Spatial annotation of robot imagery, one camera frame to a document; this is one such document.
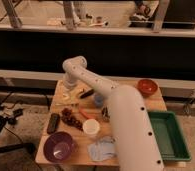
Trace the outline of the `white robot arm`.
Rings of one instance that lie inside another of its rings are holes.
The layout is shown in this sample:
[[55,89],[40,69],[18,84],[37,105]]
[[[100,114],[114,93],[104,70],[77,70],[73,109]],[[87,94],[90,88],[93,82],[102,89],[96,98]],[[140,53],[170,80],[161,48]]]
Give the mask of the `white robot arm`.
[[165,166],[141,93],[86,69],[83,56],[62,63],[64,85],[72,90],[81,80],[106,98],[120,171],[163,171]]

